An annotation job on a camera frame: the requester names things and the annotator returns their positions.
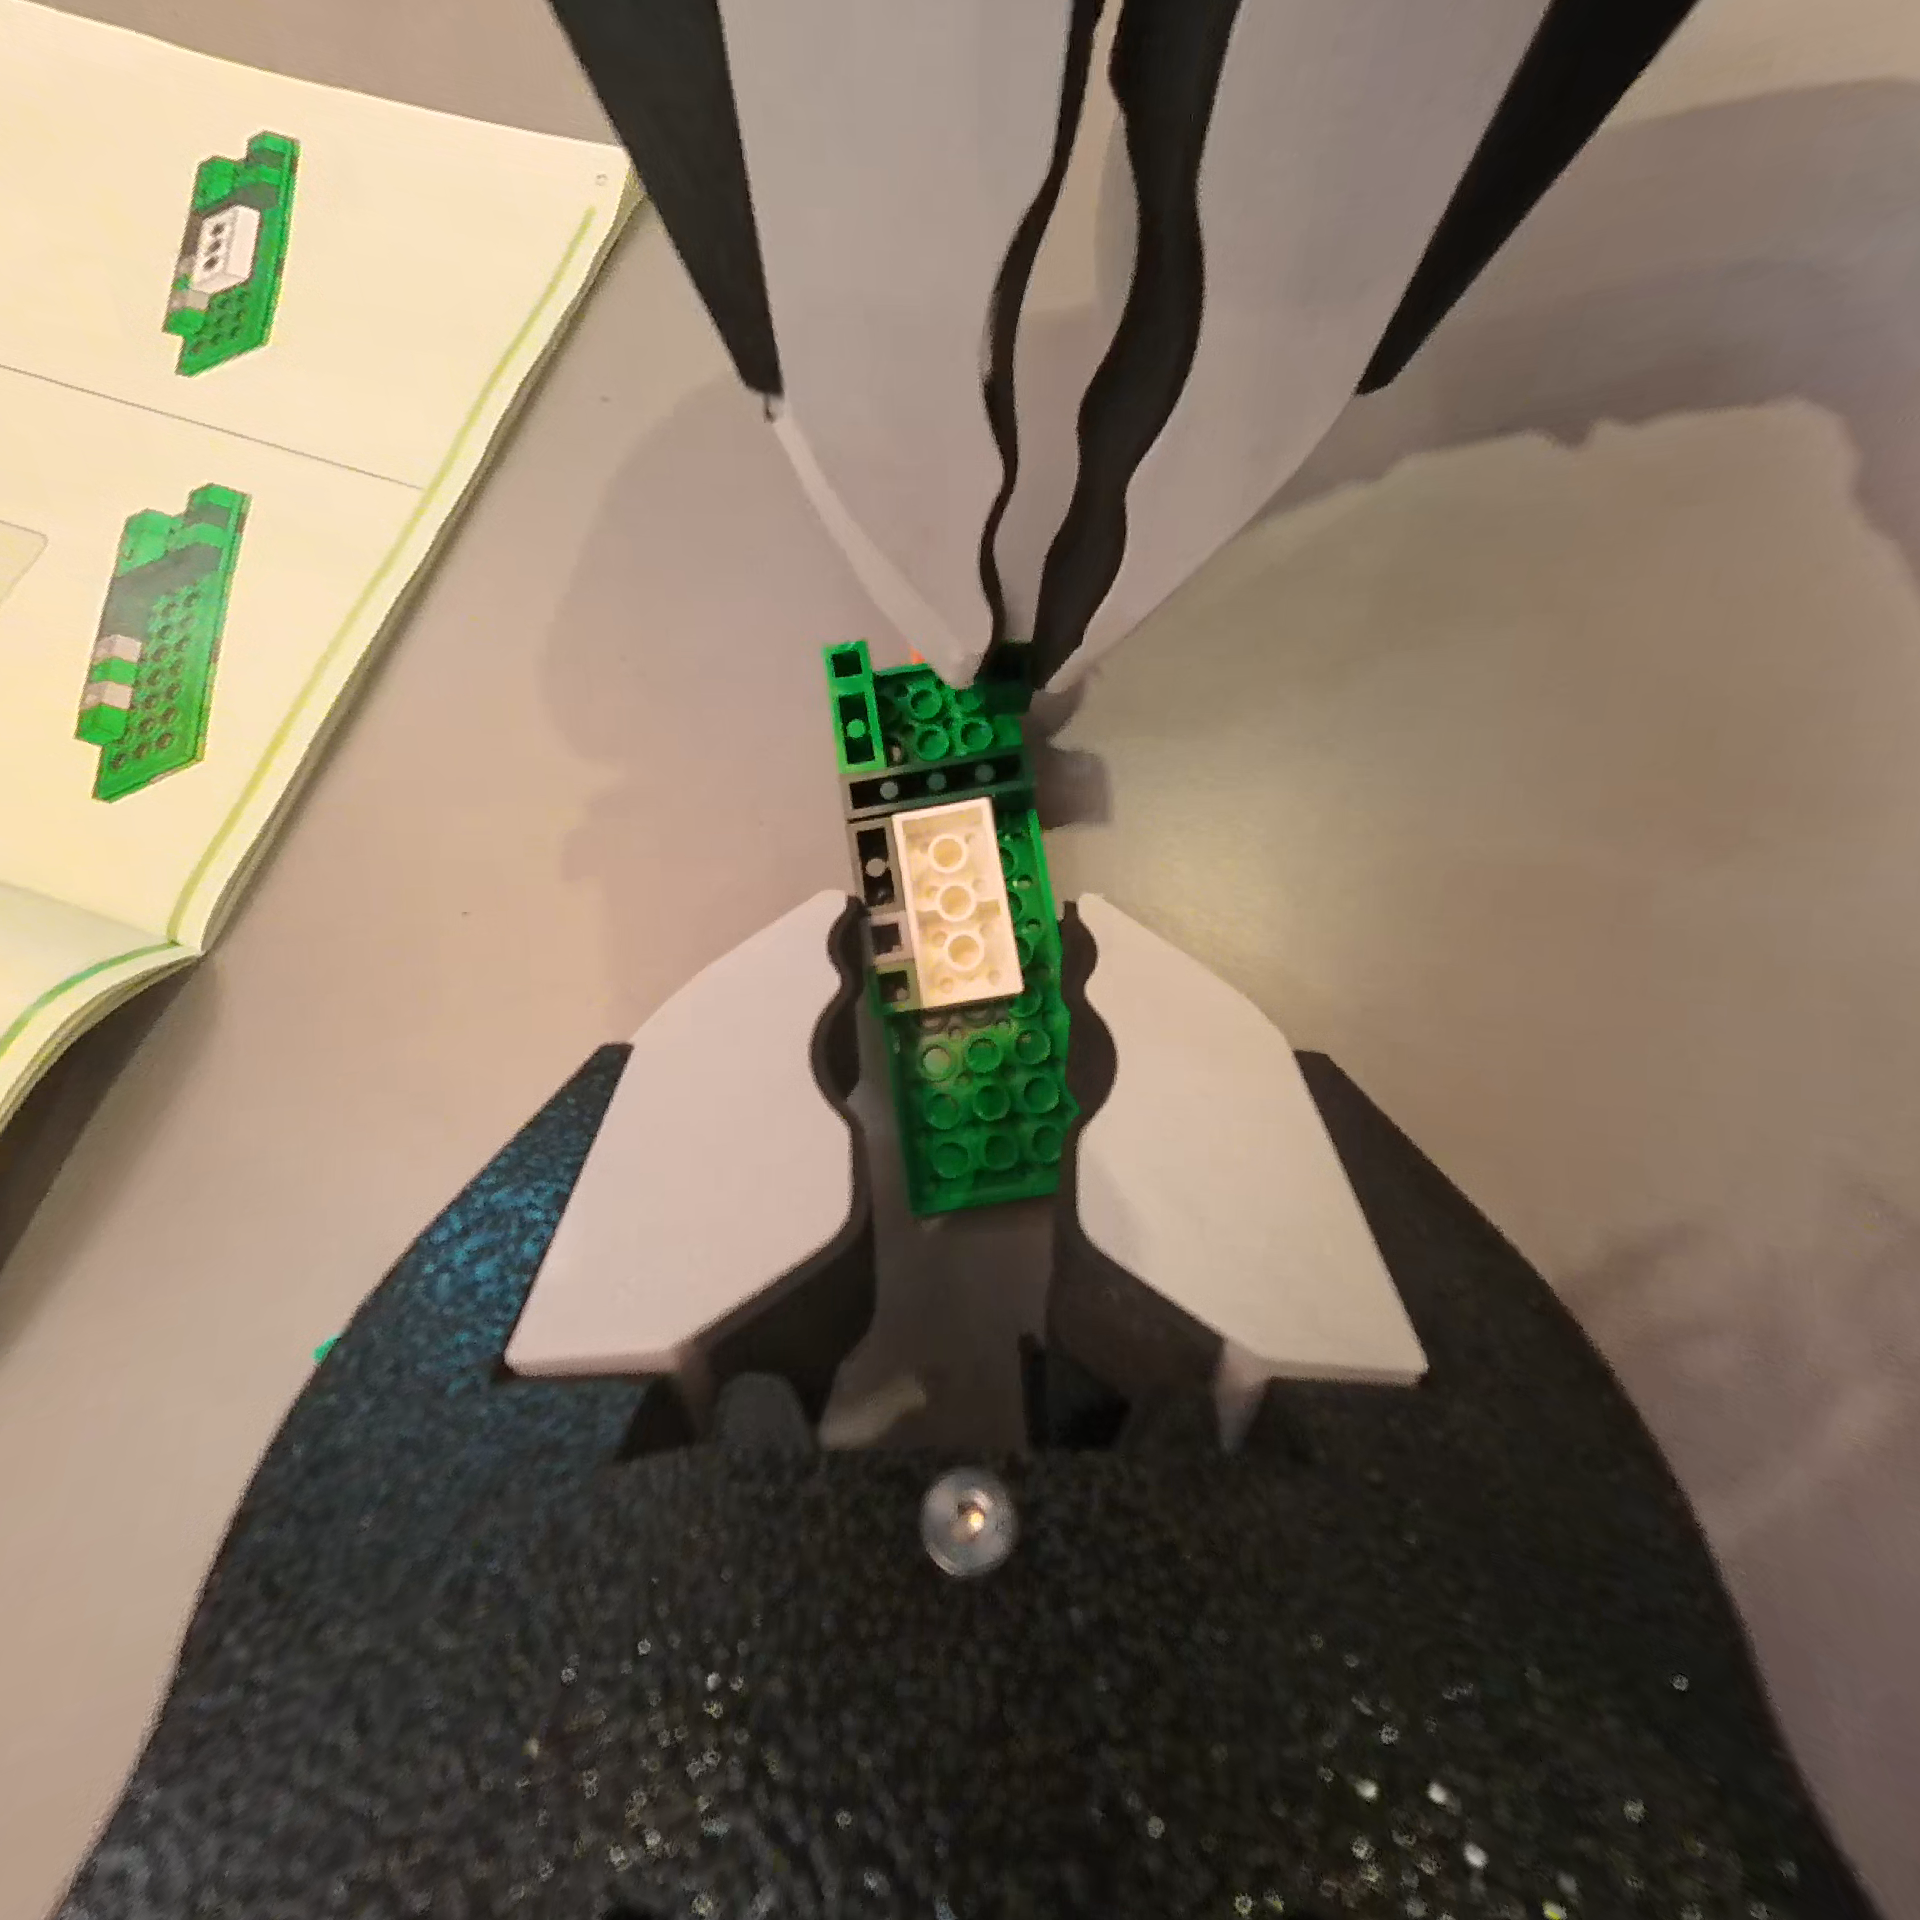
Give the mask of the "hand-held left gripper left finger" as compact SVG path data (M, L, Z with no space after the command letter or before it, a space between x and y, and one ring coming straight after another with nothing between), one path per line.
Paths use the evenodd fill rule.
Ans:
M659 1383L689 1434L763 1378L821 1427L878 1303L858 986L858 903L821 892L647 1014L507 1339L518 1378Z

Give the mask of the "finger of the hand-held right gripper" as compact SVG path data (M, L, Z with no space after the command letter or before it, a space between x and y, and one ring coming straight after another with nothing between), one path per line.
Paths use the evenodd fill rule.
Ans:
M1014 344L1099 4L725 2L775 437L903 638L971 680L1001 621Z
M1546 22L1537 2L1126 4L1131 276L1032 620L1046 688L1141 626L1301 469Z

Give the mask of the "green toy brick assembly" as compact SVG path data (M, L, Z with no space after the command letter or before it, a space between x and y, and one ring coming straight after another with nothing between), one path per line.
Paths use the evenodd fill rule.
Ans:
M1058 906L1024 722L1032 650L970 685L823 650L870 999L915 1216L1047 1198L1078 1103Z

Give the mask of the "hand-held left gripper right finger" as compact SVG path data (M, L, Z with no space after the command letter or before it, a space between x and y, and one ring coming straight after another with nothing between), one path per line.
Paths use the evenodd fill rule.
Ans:
M1162 1418L1248 1444L1286 1384L1416 1387L1426 1351L1282 1030L1105 896L1063 912L1069 1090L1047 1438Z

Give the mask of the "brick instruction booklet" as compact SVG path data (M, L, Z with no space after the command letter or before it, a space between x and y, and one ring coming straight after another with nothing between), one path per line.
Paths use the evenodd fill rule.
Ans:
M641 188L43 4L3 132L13 1120L213 946Z

